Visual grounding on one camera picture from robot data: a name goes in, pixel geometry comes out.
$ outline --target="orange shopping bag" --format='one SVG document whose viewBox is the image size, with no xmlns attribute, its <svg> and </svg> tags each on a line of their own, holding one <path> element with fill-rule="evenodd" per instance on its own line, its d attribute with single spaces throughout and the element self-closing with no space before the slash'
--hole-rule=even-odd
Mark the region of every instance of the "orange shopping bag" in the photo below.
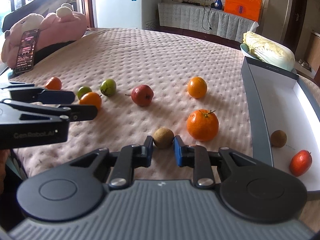
<svg viewBox="0 0 320 240">
<path fill-rule="evenodd" d="M 253 21 L 259 21 L 262 0 L 226 0 L 224 11 Z"/>
</svg>

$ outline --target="smartphone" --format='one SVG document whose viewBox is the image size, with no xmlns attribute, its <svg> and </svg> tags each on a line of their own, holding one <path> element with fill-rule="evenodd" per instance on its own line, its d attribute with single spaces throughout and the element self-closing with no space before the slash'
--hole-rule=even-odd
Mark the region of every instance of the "smartphone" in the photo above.
<svg viewBox="0 0 320 240">
<path fill-rule="evenodd" d="M 39 29 L 26 31 L 22 34 L 17 64 L 14 69 L 16 74 L 28 72 L 33 69 L 34 53 L 39 35 Z"/>
</svg>

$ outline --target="kiwi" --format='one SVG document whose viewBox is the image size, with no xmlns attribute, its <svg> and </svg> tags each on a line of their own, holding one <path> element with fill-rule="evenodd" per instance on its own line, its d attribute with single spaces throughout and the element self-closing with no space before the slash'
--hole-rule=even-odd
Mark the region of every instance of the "kiwi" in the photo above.
<svg viewBox="0 0 320 240">
<path fill-rule="evenodd" d="M 282 148 L 287 143 L 287 135 L 284 131 L 274 131 L 270 136 L 270 142 L 272 147 Z"/>
<path fill-rule="evenodd" d="M 170 147 L 174 138 L 174 134 L 170 129 L 161 127 L 153 134 L 153 142 L 159 149 Z"/>
</svg>

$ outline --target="small orange fruit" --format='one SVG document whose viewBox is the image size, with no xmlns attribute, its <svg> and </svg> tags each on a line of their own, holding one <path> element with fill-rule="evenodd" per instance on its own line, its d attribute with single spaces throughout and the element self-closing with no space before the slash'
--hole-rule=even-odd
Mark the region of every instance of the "small orange fruit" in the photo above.
<svg viewBox="0 0 320 240">
<path fill-rule="evenodd" d="M 201 77 L 191 78 L 188 83 L 188 93 L 193 98 L 201 98 L 207 92 L 207 83 Z"/>
<path fill-rule="evenodd" d="M 81 97 L 79 103 L 81 105 L 94 105 L 99 110 L 101 108 L 102 100 L 96 92 L 89 92 Z"/>
<path fill-rule="evenodd" d="M 214 111 L 196 110 L 188 117 L 187 130 L 197 141 L 210 141 L 219 131 L 219 121 Z"/>
<path fill-rule="evenodd" d="M 46 89 L 49 89 L 49 90 L 61 90 L 62 83 L 61 83 L 61 80 L 59 78 L 52 77 L 46 82 L 44 87 Z"/>
</svg>

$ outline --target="pink plush toy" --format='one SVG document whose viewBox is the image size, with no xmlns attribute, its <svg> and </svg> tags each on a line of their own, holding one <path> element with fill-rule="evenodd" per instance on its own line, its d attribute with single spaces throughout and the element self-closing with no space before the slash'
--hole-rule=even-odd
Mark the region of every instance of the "pink plush toy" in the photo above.
<svg viewBox="0 0 320 240">
<path fill-rule="evenodd" d="M 53 44 L 79 40 L 87 30 L 87 22 L 85 15 L 72 11 L 72 6 L 68 3 L 62 4 L 56 13 L 49 13 L 45 18 L 40 14 L 29 14 L 4 33 L 5 41 L 1 60 L 7 63 L 10 68 L 16 67 L 22 34 L 33 29 L 39 29 L 35 50 L 35 52 L 39 52 Z"/>
</svg>

